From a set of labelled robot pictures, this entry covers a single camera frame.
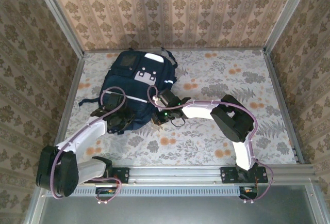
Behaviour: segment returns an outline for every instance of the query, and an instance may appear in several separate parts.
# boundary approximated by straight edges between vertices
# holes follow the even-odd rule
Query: floral fabric mat
[[[219,100],[225,94],[236,97],[257,118],[253,139],[256,157],[267,164],[295,164],[294,154],[273,90],[263,54],[248,51],[173,52],[178,68],[172,91],[180,98]],[[98,97],[104,77],[118,53],[85,55],[67,137],[97,109],[96,103],[78,102]],[[92,142],[82,161],[99,155],[115,165],[225,165],[235,164],[234,148],[212,120],[188,119],[182,127],[151,122],[123,135],[106,134]]]

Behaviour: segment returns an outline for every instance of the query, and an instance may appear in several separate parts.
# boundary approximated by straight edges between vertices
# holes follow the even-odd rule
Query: patterned wallpaper
[[[21,223],[77,57],[43,0],[0,0],[0,223]]]
[[[301,0],[272,58],[305,159],[330,206],[330,0]]]
[[[58,0],[85,50],[261,47],[286,0]]]

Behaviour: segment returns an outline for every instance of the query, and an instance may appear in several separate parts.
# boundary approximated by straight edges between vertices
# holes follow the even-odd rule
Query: metal frame
[[[299,4],[300,0],[287,0],[282,13],[277,19],[277,22],[270,33],[268,40],[265,44],[266,54],[270,54],[273,50],[276,42],[278,41],[279,37],[281,36],[285,26],[288,24],[291,16],[293,15],[297,5]]]
[[[85,64],[85,59],[82,58],[78,61],[77,68],[72,80],[72,85],[69,91],[68,100],[67,103],[65,104],[62,119],[58,128],[55,144],[62,142],[65,138],[65,133],[67,132],[68,129],[69,120],[70,120],[75,96],[77,94],[79,81],[84,70],[84,64]],[[24,220],[25,224],[39,223],[42,209],[46,200],[44,196],[46,194],[47,194],[47,190],[39,187],[35,188],[27,214],[25,216],[25,220]]]
[[[305,187],[316,223],[330,223],[329,211],[326,207],[320,187],[312,182]]]
[[[263,50],[262,47],[192,47],[192,48],[166,48],[171,51],[179,52],[179,51],[245,51],[245,50]],[[154,49],[139,49],[145,52],[154,52],[160,51],[160,47],[156,47]],[[125,50],[93,50],[93,51],[85,51],[87,54],[96,54],[96,53],[120,53]]]
[[[96,197],[95,186],[78,187],[70,197]],[[126,185],[120,190],[119,197],[238,197],[239,186],[136,186]]]
[[[222,184],[220,167],[218,166],[132,166],[129,167],[127,186],[244,186],[251,184]],[[306,185],[315,182],[312,165],[272,165],[274,185]]]
[[[48,8],[52,12],[54,18],[56,19],[57,23],[61,27],[63,33],[65,34],[67,40],[69,41],[72,49],[78,56],[78,59],[81,60],[82,57],[84,56],[84,51],[82,50],[83,48],[80,46],[80,43],[71,29],[70,25],[68,24],[67,19],[65,18],[61,8],[59,7],[58,3],[56,0],[45,0]]]
[[[305,161],[304,161],[301,149],[300,149],[300,144],[298,142],[298,139],[297,139],[297,137],[295,135],[295,132],[294,132],[294,129],[293,129],[293,125],[292,125],[292,122],[291,122],[291,119],[290,119],[288,108],[285,104],[283,93],[281,91],[281,87],[279,85],[278,78],[276,76],[276,72],[275,72],[275,69],[274,69],[272,59],[271,59],[270,55],[267,54],[265,51],[264,51],[264,57],[265,57],[266,65],[267,65],[267,68],[268,68],[268,71],[269,71],[269,76],[270,76],[270,79],[271,79],[272,84],[273,84],[273,88],[274,88],[275,95],[276,95],[276,98],[277,98],[277,101],[278,101],[279,109],[280,109],[280,112],[282,113],[283,121],[284,121],[286,130],[287,130],[289,139],[291,140],[291,142],[294,145],[296,155],[298,157],[299,162],[301,164],[304,164]]]

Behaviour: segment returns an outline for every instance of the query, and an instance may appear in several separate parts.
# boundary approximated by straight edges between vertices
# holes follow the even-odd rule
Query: backpack
[[[159,92],[165,89],[171,89],[177,81],[175,77],[175,69],[177,62],[173,54],[165,50],[174,64],[165,56],[136,51],[129,49],[119,54],[115,62],[112,64],[100,91],[100,95],[95,99],[83,99],[79,102],[79,106],[83,103],[98,102],[101,105],[101,94],[111,86],[122,88],[126,93],[126,102],[129,109],[135,114],[132,122],[124,128],[124,130],[137,130],[147,124],[156,111],[147,98],[147,89],[150,85],[155,85]],[[113,90],[109,94],[104,94],[103,104],[109,101],[111,93],[121,93],[119,90]],[[155,94],[155,90],[150,90],[151,95]],[[123,134],[124,130],[118,130],[116,127],[108,130],[108,133]]]

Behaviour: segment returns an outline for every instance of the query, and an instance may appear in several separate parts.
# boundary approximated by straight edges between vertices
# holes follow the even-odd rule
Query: backpack strap
[[[96,102],[98,102],[98,98],[95,98],[95,99],[83,99],[83,100],[81,100],[78,103],[78,105],[79,105],[79,107],[81,107],[85,103],[96,103]]]
[[[172,54],[170,51],[164,49],[163,47],[160,47],[160,48],[161,48],[162,50],[165,50],[165,51],[169,54],[169,57],[174,61],[174,65],[173,65],[173,67],[174,67],[174,68],[177,68],[177,62],[176,62],[176,59],[174,58],[173,54]]]

